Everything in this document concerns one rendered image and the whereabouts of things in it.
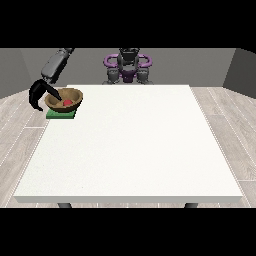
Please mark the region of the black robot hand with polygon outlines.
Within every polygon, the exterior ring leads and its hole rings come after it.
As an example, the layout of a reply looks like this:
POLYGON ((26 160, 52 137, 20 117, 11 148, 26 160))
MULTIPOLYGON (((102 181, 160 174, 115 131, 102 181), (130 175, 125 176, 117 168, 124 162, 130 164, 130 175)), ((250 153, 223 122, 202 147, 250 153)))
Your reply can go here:
POLYGON ((48 92, 56 99, 61 101, 61 97, 58 91, 43 79, 39 79, 35 81, 29 89, 29 103, 34 109, 42 111, 42 108, 38 105, 38 101, 41 99, 45 92, 48 92))

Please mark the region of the brown wooden bowl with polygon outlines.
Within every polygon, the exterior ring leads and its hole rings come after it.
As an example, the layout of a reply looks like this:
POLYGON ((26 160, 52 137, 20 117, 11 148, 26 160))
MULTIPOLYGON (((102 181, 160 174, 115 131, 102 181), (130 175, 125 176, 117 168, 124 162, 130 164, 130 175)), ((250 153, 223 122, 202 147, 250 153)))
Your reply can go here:
POLYGON ((61 100, 58 100, 51 94, 48 94, 45 97, 45 104, 55 112, 68 113, 74 111, 80 106, 83 100, 83 93, 78 89, 62 88, 58 90, 58 93, 61 97, 61 100), (65 100, 71 100, 72 103, 65 106, 65 100))

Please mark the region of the green square pad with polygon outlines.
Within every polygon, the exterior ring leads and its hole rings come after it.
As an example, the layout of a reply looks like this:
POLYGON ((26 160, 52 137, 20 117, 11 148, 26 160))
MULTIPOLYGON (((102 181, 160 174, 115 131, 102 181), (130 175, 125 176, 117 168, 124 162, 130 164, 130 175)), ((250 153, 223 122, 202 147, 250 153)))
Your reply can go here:
POLYGON ((54 110, 49 109, 46 118, 47 119, 73 119, 75 117, 76 111, 73 110, 71 112, 56 112, 54 110))

